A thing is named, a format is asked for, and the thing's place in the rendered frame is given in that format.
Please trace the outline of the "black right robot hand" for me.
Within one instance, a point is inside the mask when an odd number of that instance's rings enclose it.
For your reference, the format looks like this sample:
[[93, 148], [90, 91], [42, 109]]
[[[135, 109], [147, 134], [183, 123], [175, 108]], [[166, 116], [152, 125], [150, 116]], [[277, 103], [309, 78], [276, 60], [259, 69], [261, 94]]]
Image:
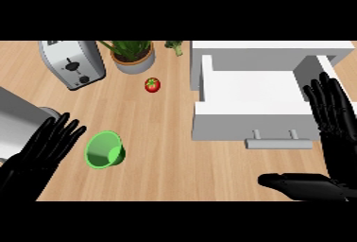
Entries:
[[357, 202], [357, 116], [337, 80], [324, 72], [302, 87], [318, 125], [329, 176], [270, 173], [258, 183], [293, 200]]

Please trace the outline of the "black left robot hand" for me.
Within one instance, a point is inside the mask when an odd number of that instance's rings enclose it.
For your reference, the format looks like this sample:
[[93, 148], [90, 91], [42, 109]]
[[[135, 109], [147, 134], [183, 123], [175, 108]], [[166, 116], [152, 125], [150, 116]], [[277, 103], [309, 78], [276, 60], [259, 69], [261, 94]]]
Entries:
[[87, 131], [69, 113], [47, 118], [25, 147], [0, 166], [0, 202], [32, 202], [44, 190], [59, 164]]

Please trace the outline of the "green cup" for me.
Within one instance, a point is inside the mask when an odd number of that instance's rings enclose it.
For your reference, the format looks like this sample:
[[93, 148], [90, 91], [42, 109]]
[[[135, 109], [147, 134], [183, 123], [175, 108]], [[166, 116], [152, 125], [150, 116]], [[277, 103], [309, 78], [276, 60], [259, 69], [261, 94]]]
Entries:
[[103, 130], [88, 140], [84, 158], [87, 165], [94, 169], [103, 169], [118, 165], [125, 159], [125, 149], [118, 134]]

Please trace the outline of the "white open drawer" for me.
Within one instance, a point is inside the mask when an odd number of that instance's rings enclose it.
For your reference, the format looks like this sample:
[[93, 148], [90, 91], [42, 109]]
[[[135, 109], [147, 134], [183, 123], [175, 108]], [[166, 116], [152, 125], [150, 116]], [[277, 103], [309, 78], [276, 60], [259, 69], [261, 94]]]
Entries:
[[336, 72], [324, 56], [308, 56], [292, 71], [217, 71], [212, 57], [200, 62], [202, 84], [194, 102], [191, 138], [236, 141], [252, 137], [318, 139], [318, 128], [302, 87]]

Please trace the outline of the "white drawer cabinet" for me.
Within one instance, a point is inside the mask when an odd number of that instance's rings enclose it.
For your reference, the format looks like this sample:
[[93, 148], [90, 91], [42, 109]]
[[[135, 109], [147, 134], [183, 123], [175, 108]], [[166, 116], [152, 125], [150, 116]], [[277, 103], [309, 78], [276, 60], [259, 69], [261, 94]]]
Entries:
[[218, 71], [290, 71], [307, 56], [336, 65], [354, 50], [351, 41], [190, 41], [190, 85], [199, 90], [202, 56]]

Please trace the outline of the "grey metal appliance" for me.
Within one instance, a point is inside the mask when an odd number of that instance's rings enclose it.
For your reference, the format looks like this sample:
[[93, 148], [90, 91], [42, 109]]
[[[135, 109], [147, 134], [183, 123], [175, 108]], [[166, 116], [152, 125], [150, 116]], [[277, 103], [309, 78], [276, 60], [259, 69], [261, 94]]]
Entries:
[[20, 151], [44, 120], [60, 114], [0, 87], [0, 163]]

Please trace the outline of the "silver toaster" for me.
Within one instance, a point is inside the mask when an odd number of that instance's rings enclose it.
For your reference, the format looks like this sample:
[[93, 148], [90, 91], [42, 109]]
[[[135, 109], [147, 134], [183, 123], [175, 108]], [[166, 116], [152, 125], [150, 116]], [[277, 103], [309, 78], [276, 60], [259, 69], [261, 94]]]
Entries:
[[44, 65], [69, 91], [106, 76], [96, 41], [38, 41]]

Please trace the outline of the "red tomato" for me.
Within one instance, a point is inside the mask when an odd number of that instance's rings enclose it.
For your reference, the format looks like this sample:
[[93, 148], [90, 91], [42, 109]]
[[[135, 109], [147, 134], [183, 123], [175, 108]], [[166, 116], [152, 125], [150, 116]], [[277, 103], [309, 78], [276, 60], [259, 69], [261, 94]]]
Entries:
[[160, 89], [160, 82], [156, 78], [149, 78], [144, 82], [144, 90], [149, 93], [156, 93]]

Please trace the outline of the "potted green plant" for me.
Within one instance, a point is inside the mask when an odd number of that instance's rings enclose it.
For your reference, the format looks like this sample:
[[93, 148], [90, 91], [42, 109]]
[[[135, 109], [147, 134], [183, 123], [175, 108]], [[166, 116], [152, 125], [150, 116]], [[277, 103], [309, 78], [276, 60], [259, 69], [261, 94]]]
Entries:
[[128, 75], [149, 70], [155, 62], [155, 47], [150, 41], [100, 41], [110, 51], [116, 69]]

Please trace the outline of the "green broccoli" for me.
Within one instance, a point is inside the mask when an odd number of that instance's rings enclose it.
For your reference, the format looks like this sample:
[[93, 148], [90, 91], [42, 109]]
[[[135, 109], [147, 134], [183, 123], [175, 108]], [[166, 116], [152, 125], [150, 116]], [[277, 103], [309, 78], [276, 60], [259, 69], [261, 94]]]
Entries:
[[181, 41], [166, 41], [165, 48], [171, 48], [175, 52], [175, 56], [180, 57], [183, 55], [181, 51]]

